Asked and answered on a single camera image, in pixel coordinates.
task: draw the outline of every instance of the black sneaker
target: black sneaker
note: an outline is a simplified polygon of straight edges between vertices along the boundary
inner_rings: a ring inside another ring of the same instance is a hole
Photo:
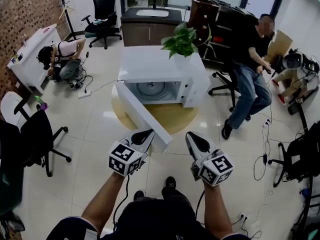
[[[139,190],[139,191],[135,192],[134,197],[133,197],[133,201],[136,201],[139,198],[143,198],[143,197],[145,197],[145,194],[141,190]]]
[[[245,120],[246,120],[246,121],[250,121],[250,120],[251,120],[251,115],[250,115],[250,114],[247,114],[246,117],[245,117]]]
[[[225,140],[229,139],[231,131],[232,131],[232,127],[230,126],[228,119],[227,119],[227,120],[225,120],[224,127],[222,128],[222,131],[221,131],[222,137]]]
[[[166,180],[165,180],[165,187],[166,188],[175,190],[176,186],[177,186],[177,184],[176,184],[176,180],[174,177],[169,176],[168,178],[166,178]]]

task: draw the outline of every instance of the sink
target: sink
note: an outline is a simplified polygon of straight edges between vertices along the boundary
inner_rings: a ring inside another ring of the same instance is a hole
[[[167,10],[139,10],[136,15],[139,16],[156,16],[156,17],[167,17],[169,12]]]

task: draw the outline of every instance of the blue jeans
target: blue jeans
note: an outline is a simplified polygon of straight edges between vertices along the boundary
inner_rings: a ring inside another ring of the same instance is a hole
[[[235,64],[234,73],[241,96],[228,122],[233,129],[238,129],[247,115],[254,115],[270,106],[272,98],[262,74],[253,72],[244,64]]]

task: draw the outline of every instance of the black and white marker cube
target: black and white marker cube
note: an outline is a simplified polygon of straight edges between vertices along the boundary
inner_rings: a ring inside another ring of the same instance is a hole
[[[139,169],[146,154],[140,153],[127,145],[116,141],[109,150],[109,167],[116,173],[127,176]]]
[[[204,161],[198,176],[213,187],[228,179],[233,170],[234,166],[229,156],[221,154]]]

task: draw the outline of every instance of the microwave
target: microwave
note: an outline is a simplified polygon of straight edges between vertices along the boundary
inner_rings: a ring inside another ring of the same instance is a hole
[[[144,107],[147,104],[174,104],[198,107],[210,87],[210,79],[198,53],[184,58],[173,56],[162,46],[123,48],[116,91],[125,109],[139,129],[153,129],[153,144],[165,152],[170,134]]]

